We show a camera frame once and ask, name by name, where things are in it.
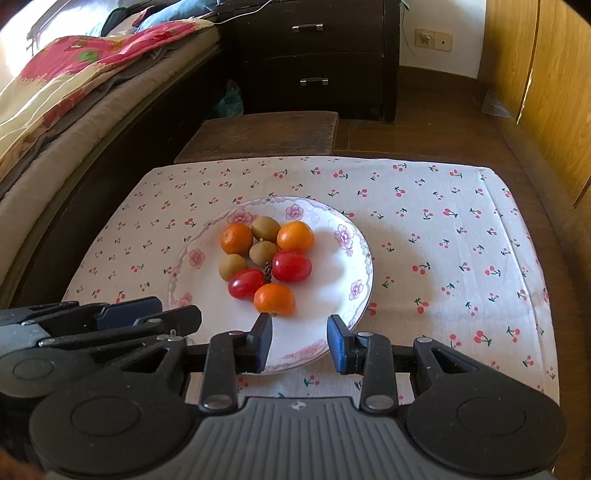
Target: cable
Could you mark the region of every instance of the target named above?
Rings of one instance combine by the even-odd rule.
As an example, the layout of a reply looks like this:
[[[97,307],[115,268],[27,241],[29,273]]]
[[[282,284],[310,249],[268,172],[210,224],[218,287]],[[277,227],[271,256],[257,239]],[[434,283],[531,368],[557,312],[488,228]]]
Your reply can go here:
[[[404,6],[402,6],[402,35],[404,36],[404,42],[406,43],[410,53],[413,54],[413,57],[418,58],[418,55],[412,50],[412,48],[408,44],[408,40],[406,38],[406,30],[404,29],[404,12],[405,11],[406,11],[406,8],[404,8]]]
[[[235,20],[235,19],[237,19],[237,18],[240,18],[240,17],[245,17],[245,16],[247,16],[247,15],[252,15],[252,14],[255,14],[255,13],[257,13],[257,12],[260,12],[260,11],[261,11],[263,8],[265,8],[267,5],[269,5],[269,4],[270,4],[272,1],[273,1],[273,0],[267,0],[267,2],[266,2],[265,4],[263,4],[263,6],[262,6],[262,7],[258,8],[258,9],[257,9],[257,10],[255,10],[254,12],[248,12],[247,14],[237,15],[237,16],[235,16],[235,17],[228,18],[227,20],[224,20],[223,22],[219,22],[219,23],[212,22],[212,23],[213,23],[214,25],[222,25],[223,23],[229,22],[230,20]]]

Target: wooden stool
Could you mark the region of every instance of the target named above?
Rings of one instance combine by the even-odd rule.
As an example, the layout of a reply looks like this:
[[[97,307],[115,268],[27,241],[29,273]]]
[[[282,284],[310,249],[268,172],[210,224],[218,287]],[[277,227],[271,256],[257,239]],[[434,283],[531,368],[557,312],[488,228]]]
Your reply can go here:
[[[205,122],[174,163],[230,158],[330,155],[339,115],[334,112],[256,113]]]

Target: blanket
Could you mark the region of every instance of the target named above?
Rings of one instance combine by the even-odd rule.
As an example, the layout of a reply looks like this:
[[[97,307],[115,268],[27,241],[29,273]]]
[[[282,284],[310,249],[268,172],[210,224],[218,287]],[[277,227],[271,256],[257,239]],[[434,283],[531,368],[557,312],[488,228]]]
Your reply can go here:
[[[63,37],[45,46],[0,93],[0,180],[93,89],[143,55],[212,25],[178,20],[133,35]]]

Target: orange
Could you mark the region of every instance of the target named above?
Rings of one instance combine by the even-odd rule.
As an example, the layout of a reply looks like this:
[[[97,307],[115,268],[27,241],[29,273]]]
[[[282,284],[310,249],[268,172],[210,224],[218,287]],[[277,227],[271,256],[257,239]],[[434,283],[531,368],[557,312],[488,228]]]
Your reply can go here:
[[[277,245],[282,250],[306,252],[314,245],[314,232],[299,220],[286,223],[277,234]]]
[[[252,247],[252,231],[244,223],[231,223],[222,232],[220,245],[228,255],[248,255]]]
[[[254,304],[260,313],[287,317],[296,309],[296,298],[289,288],[278,283],[268,283],[255,293]]]

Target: drawer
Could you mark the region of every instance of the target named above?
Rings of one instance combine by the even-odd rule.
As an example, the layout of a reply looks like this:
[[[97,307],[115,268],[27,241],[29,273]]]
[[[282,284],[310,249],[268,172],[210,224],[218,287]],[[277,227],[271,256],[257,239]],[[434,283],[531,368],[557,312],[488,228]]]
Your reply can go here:
[[[235,11],[239,15],[253,11]],[[243,59],[303,53],[382,52],[384,8],[381,0],[269,4],[254,15],[232,20],[235,46]]]
[[[381,106],[380,53],[326,53],[252,60],[245,68],[247,99],[260,112]]]

